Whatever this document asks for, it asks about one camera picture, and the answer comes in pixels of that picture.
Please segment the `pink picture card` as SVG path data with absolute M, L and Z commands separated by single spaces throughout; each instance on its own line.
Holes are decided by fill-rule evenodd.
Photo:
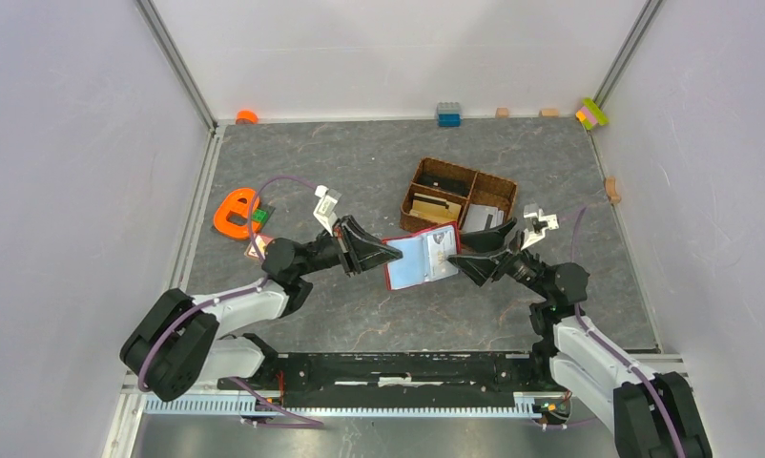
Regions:
M 249 259 L 264 260 L 266 258 L 267 247 L 273 240 L 273 237 L 264 234 L 254 234 L 247 243 L 244 256 Z

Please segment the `green pink toy bricks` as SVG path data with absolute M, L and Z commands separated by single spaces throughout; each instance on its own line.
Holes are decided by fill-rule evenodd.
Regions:
M 575 117 L 587 131 L 606 126 L 610 122 L 601 108 L 591 98 L 587 97 L 581 100 L 581 106 L 576 111 Z

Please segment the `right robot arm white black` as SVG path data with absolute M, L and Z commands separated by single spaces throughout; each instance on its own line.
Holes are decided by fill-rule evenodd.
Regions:
M 660 372 L 633 358 L 582 309 L 589 272 L 569 261 L 548 264 L 530 252 L 552 216 L 530 216 L 464 233 L 463 254 L 449 261 L 479 286 L 509 277 L 541 297 L 530 305 L 539 335 L 529 353 L 529 378 L 542 389 L 561 386 L 611 432 L 621 457 L 710 457 L 713 454 L 693 390 L 680 373 Z

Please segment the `red card holder wallet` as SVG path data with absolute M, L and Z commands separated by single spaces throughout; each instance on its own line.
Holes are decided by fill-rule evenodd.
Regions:
M 461 244 L 459 242 L 458 227 L 456 222 L 434 226 L 423 231 L 411 234 L 407 237 L 385 239 L 383 242 L 389 246 L 400 249 L 403 257 L 400 260 L 389 262 L 384 268 L 387 288 L 391 291 L 402 290 L 419 286 L 429 281 L 426 277 L 427 253 L 425 237 L 434 229 L 446 225 L 453 225 L 456 229 L 458 253 Z

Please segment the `silver VIP card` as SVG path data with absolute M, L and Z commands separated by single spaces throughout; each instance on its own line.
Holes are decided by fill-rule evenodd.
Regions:
M 458 253 L 456 229 L 446 225 L 432 230 L 426 237 L 427 270 L 429 281 L 439 281 L 459 273 L 448 259 Z

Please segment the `orange round cap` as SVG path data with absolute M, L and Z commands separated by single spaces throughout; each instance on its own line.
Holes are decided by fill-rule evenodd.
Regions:
M 241 110 L 241 111 L 238 111 L 236 114 L 235 123 L 237 125 L 257 124 L 258 116 L 250 110 Z

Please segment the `green toy brick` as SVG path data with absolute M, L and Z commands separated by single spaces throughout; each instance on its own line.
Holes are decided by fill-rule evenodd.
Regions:
M 270 208 L 270 209 L 258 208 L 253 212 L 251 216 L 251 221 L 253 223 L 258 224 L 259 226 L 264 225 L 269 220 L 269 218 L 272 217 L 273 213 L 274 213 L 273 208 Z

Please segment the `grey cards in basket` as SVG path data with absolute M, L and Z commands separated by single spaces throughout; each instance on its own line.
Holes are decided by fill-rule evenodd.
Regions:
M 461 231 L 466 233 L 490 229 L 501 225 L 504 217 L 505 212 L 498 207 L 469 204 Z

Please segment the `orange plastic letter shape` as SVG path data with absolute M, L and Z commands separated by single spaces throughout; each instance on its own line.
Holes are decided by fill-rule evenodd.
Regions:
M 260 198 L 254 189 L 238 188 L 232 191 L 215 211 L 215 229 L 229 239 L 249 239 L 250 235 L 258 233 L 261 227 L 251 221 L 251 216 L 259 205 Z

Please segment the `black card in basket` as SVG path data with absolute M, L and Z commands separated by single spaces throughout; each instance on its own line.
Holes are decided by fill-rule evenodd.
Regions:
M 420 185 L 442 190 L 461 197 L 466 197 L 470 192 L 470 186 L 465 181 L 453 177 L 422 174 L 416 179 L 416 182 Z

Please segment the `curved wooden piece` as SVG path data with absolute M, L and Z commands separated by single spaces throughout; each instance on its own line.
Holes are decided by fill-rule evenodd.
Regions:
M 616 205 L 621 202 L 622 197 L 618 192 L 617 180 L 615 177 L 606 177 L 604 180 L 604 189 L 611 205 Z

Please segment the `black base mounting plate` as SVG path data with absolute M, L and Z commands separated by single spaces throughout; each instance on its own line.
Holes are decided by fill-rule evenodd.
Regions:
M 564 390 L 527 354 L 501 351 L 286 353 L 247 384 L 276 391 L 288 408 L 509 407 L 516 392 Z

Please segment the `blue grey toy bricks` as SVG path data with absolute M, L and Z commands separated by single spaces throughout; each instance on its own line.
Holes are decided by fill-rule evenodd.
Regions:
M 458 102 L 439 102 L 436 106 L 436 119 L 439 127 L 459 127 L 462 123 L 461 105 Z

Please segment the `beige cards in basket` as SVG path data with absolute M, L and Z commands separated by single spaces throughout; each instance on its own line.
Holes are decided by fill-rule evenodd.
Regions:
M 416 193 L 413 196 L 410 216 L 429 220 L 437 224 L 457 221 L 462 213 L 462 205 L 445 198 Z

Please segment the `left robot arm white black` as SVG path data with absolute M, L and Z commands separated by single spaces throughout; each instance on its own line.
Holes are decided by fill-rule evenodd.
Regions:
M 120 361 L 141 390 L 170 402 L 200 381 L 236 376 L 254 388 L 270 386 L 277 362 L 235 331 L 298 311 L 313 289 L 306 275 L 340 267 L 355 276 L 403 258 L 401 250 L 365 232 L 351 216 L 309 242 L 285 238 L 265 246 L 259 280 L 231 290 L 190 296 L 165 291 L 122 345 Z

